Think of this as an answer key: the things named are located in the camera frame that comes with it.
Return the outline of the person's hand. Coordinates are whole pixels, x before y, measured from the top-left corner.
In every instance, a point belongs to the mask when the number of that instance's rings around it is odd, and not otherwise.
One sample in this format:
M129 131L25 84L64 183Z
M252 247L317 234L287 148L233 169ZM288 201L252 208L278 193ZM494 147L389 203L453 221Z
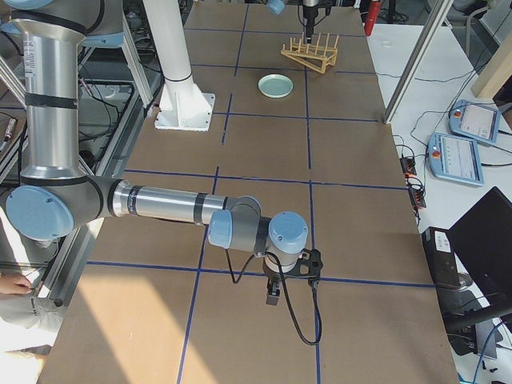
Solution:
M2 294L28 294L31 292L31 282L20 273L1 273Z

